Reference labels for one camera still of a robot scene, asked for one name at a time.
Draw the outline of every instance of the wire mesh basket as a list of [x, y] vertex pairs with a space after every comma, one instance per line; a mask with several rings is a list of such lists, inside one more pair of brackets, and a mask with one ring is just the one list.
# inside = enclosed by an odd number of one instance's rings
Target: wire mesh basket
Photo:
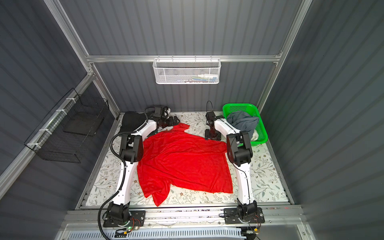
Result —
[[198, 62], [153, 60], [158, 84], [217, 84], [220, 68], [220, 59]]
[[109, 111], [108, 101], [77, 95], [63, 109], [35, 142], [25, 145], [44, 160], [80, 163], [85, 157], [93, 136]]

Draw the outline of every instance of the floral mat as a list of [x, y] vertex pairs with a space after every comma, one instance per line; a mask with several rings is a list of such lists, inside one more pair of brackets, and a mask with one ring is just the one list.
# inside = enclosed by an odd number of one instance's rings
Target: floral mat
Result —
[[[187, 133], [204, 136], [205, 129], [209, 127], [205, 124], [205, 112], [185, 112], [171, 113], [171, 116], [177, 116], [182, 123], [190, 125]], [[216, 112], [216, 115], [222, 115], [222, 112]], [[121, 120], [116, 130], [119, 132]], [[115, 151], [119, 150], [121, 138], [117, 137], [113, 147]], [[251, 183], [252, 191], [257, 202], [287, 202], [288, 198], [281, 185], [279, 176], [275, 166], [271, 160], [270, 153], [265, 144], [259, 144], [252, 147], [253, 157], [251, 162]], [[171, 185], [167, 199], [161, 204], [214, 204], [214, 203], [234, 203], [237, 201], [237, 179], [234, 166], [228, 161], [229, 171], [232, 176], [233, 194], [227, 193], [209, 193], [184, 189]], [[100, 206], [116, 191], [117, 182], [120, 175], [120, 160], [114, 156], [111, 150], [108, 150], [104, 162], [101, 165], [99, 173], [93, 184], [92, 190], [88, 196], [86, 206]], [[153, 205], [155, 206], [152, 196], [144, 197], [141, 190], [137, 171], [133, 176], [131, 188], [131, 204], [130, 205]]]

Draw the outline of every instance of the black wire basket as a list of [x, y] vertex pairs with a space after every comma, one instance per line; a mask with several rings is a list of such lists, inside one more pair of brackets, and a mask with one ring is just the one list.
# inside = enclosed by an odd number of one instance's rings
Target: black wire basket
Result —
[[39, 137], [29, 137], [25, 145], [48, 161], [80, 163], [109, 111], [108, 101], [77, 95], [43, 129]]

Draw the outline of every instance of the zip tie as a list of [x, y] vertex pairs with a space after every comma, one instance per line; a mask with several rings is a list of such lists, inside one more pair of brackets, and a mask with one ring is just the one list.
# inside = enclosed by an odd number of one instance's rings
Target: zip tie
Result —
[[67, 113], [65, 112], [65, 109], [58, 109], [56, 111], [62, 111], [65, 115], [67, 115]]
[[76, 103], [76, 98], [66, 98], [66, 99], [71, 99]]
[[37, 143], [27, 143], [27, 145], [32, 145], [32, 146], [36, 146], [36, 147], [38, 147], [38, 148], [41, 148], [39, 142], [37, 142]]
[[46, 128], [46, 129], [40, 129], [39, 131], [47, 131], [50, 135], [52, 135], [52, 132], [51, 131], [49, 131], [49, 129], [48, 128]]

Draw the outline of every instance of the white bottle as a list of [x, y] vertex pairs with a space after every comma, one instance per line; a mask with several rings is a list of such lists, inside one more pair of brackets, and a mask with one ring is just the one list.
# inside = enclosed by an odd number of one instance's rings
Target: white bottle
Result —
[[199, 74], [197, 76], [200, 78], [217, 78], [218, 74], [206, 73], [206, 74]]

